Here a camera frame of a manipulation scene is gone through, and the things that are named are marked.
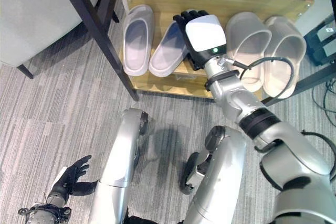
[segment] striped carpet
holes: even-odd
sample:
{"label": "striped carpet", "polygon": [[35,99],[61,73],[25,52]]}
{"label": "striped carpet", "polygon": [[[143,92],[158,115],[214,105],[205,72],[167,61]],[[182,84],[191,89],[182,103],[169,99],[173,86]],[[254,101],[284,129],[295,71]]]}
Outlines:
{"label": "striped carpet", "polygon": [[[120,0],[116,11],[123,16]],[[109,31],[117,51],[121,29],[121,24],[112,24]],[[15,68],[0,69],[0,223],[24,223],[18,209],[42,202],[58,171],[84,155],[91,154],[92,159],[83,180],[99,178],[120,113],[129,107],[143,109],[155,120],[151,133],[141,138],[130,214],[159,223],[181,221],[192,199],[178,189],[184,162],[202,148],[214,125],[236,126],[209,99],[139,92],[140,101],[134,102],[96,42],[83,31],[77,27],[28,62],[34,80]],[[301,77],[314,71],[305,59]],[[270,109],[299,130],[334,137],[336,129],[313,104],[310,92]],[[319,99],[322,94],[323,87],[316,88]],[[311,141],[332,163],[327,146]],[[277,191],[258,168],[261,154],[251,142],[247,149],[233,223],[269,223]],[[87,223],[91,202],[92,195],[70,197],[71,224]]]}

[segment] chair leg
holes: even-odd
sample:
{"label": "chair leg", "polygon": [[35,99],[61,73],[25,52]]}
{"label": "chair leg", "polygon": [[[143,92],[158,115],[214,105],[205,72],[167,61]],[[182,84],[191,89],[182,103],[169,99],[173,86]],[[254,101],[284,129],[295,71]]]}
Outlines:
{"label": "chair leg", "polygon": [[22,73],[24,73],[26,77],[28,77],[30,79],[34,78],[33,74],[31,72],[29,72],[29,70],[23,64],[18,66],[17,69],[20,70]]}

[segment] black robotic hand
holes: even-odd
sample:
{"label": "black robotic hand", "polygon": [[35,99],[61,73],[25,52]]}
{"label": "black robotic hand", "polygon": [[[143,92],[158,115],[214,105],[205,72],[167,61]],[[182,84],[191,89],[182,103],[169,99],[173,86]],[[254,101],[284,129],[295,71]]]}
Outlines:
{"label": "black robotic hand", "polygon": [[226,53],[224,31],[216,16],[204,10],[191,10],[175,15],[173,20],[182,32],[194,70],[203,69],[208,60]]}
{"label": "black robotic hand", "polygon": [[69,166],[60,179],[54,184],[51,192],[48,195],[52,197],[54,195],[61,196],[65,202],[69,199],[69,195],[84,196],[92,194],[96,188],[97,181],[95,182],[77,182],[80,176],[86,174],[86,170],[90,165],[84,165],[89,161],[91,155],[85,156],[73,165]]}

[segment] slide sandal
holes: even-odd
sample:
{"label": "slide sandal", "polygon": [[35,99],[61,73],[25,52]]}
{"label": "slide sandal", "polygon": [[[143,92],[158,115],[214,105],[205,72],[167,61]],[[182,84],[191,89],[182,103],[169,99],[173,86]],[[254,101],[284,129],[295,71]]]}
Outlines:
{"label": "slide sandal", "polygon": [[[265,21],[272,32],[272,39],[265,51],[265,57],[284,57],[294,66],[294,78],[288,89],[279,97],[289,97],[299,78],[300,63],[306,53],[306,41],[294,24],[285,17],[270,17]],[[265,62],[264,91],[271,97],[277,96],[286,86],[291,74],[290,67],[282,61]]]}
{"label": "slide sandal", "polygon": [[124,21],[123,67],[130,76],[146,73],[154,36],[154,13],[148,5],[132,8]]}
{"label": "slide sandal", "polygon": [[[225,34],[227,56],[245,65],[250,65],[264,57],[264,51],[272,36],[258,16],[251,12],[242,12],[233,16],[226,24]],[[246,71],[242,83],[251,92],[259,90],[264,83],[263,64]]]}
{"label": "slide sandal", "polygon": [[187,52],[180,29],[172,22],[149,62],[149,70],[157,77],[166,77],[178,67]]}

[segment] wooden shelf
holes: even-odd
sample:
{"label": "wooden shelf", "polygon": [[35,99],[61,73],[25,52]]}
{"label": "wooden shelf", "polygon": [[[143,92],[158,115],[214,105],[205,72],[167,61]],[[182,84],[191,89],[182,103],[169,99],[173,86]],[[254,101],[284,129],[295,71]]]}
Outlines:
{"label": "wooden shelf", "polygon": [[[131,9],[140,4],[152,7],[155,18],[155,31],[151,55],[159,45],[166,29],[173,21],[173,16],[187,9],[204,9],[215,14],[221,25],[239,12],[254,12],[261,20],[280,15],[296,20],[304,13],[314,0],[126,0]],[[147,72],[139,77],[131,77],[134,88],[153,92],[192,95],[212,98],[204,88],[206,74],[204,70],[194,71],[187,60],[184,60],[174,72],[165,78],[158,78]],[[262,91],[255,92],[261,100]]]}
{"label": "wooden shelf", "polygon": [[134,88],[140,90],[212,98],[211,92],[207,92],[204,87],[206,77],[188,79],[186,76],[171,74],[159,78],[147,72],[142,76],[130,77],[130,79]]}

